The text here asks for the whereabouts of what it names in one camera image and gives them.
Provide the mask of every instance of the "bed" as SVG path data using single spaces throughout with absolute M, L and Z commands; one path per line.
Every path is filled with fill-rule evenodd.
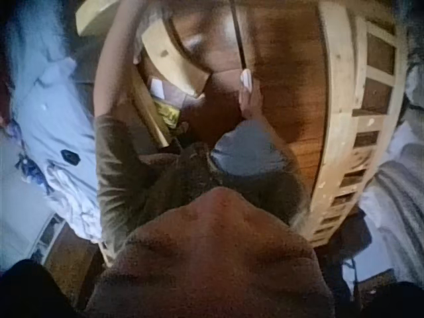
M 26 154 L 55 190 L 46 199 L 79 237 L 99 242 L 92 90 L 102 38 L 77 35 L 78 5 L 17 1 L 5 25 L 5 55 L 11 116 Z M 78 164 L 63 150 L 77 154 Z

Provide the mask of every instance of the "dark object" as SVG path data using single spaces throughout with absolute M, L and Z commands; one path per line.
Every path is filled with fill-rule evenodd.
M 363 282 L 357 282 L 355 288 L 358 295 L 355 295 L 357 306 L 361 309 L 367 307 L 378 296 L 378 291 L 384 289 L 386 286 L 396 283 L 395 273 L 392 269 L 386 270 L 378 275 L 375 275 Z
M 396 0 L 396 15 L 406 23 L 420 21 L 424 18 L 424 3 L 422 0 Z
M 361 317 L 422 317 L 424 290 L 412 283 L 384 286 L 361 313 Z
M 32 260 L 22 260 L 0 278 L 0 317 L 80 316 L 44 267 Z
M 78 156 L 75 152 L 62 150 L 60 153 L 62 154 L 62 158 L 73 166 L 77 166 L 81 161 L 80 156 Z
M 364 250 L 372 240 L 364 220 L 365 214 L 358 210 L 348 217 L 326 246 L 315 251 L 323 277 L 335 299 L 336 317 L 358 317 L 360 308 L 351 302 L 350 290 L 343 280 L 342 265 Z
M 13 14 L 19 1 L 21 0 L 2 0 L 0 2 L 0 28 L 3 27 L 3 24 Z

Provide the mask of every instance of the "hand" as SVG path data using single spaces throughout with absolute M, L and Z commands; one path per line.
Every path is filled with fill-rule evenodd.
M 262 115 L 263 96 L 260 92 L 260 82 L 253 79 L 252 93 L 249 92 L 243 84 L 241 84 L 238 93 L 238 103 L 243 118 L 245 119 L 259 119 Z

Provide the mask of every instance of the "floor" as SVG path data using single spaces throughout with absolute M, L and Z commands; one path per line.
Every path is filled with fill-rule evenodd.
M 242 120 L 237 102 L 242 69 L 228 1 L 172 1 L 173 27 L 185 53 L 212 76 L 205 103 L 186 103 L 182 120 L 195 139 L 212 147 Z M 292 147 L 309 191 L 317 175 L 325 132 L 325 47 L 315 3 L 237 5 L 242 47 L 262 85 L 264 113 Z M 145 79 L 161 75 L 144 53 Z
M 97 244 L 76 236 L 66 224 L 44 265 L 72 306 L 83 310 L 104 271 Z

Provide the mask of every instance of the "wall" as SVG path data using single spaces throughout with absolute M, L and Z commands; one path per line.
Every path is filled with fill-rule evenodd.
M 43 192 L 27 184 L 14 167 L 19 147 L 0 132 L 0 270 L 30 257 L 32 248 L 52 217 Z

